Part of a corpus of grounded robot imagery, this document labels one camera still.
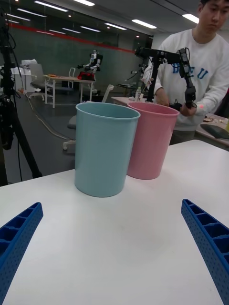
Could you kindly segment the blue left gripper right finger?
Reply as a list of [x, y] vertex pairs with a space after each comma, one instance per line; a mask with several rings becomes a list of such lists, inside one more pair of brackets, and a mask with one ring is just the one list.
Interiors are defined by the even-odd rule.
[[223, 304], [229, 304], [229, 229], [188, 199], [181, 214], [202, 255]]

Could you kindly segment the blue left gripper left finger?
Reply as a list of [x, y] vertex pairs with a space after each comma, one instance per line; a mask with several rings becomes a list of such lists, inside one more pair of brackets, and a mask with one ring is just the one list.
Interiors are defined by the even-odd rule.
[[42, 204], [37, 202], [0, 228], [0, 304], [4, 302], [25, 251], [42, 218]]

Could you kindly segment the person's left hand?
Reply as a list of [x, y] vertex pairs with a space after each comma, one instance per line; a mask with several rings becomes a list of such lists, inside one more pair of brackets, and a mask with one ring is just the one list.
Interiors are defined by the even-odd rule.
[[202, 111], [204, 109], [204, 105], [202, 104], [186, 104], [184, 103], [180, 108], [180, 113], [185, 117], [191, 117], [196, 114], [198, 110]]

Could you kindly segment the person's right hand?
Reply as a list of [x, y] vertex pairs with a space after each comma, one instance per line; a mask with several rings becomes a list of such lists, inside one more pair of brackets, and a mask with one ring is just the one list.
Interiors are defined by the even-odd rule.
[[162, 87], [156, 91], [156, 103], [159, 105], [169, 107], [168, 96], [167, 96], [164, 88], [162, 88]]

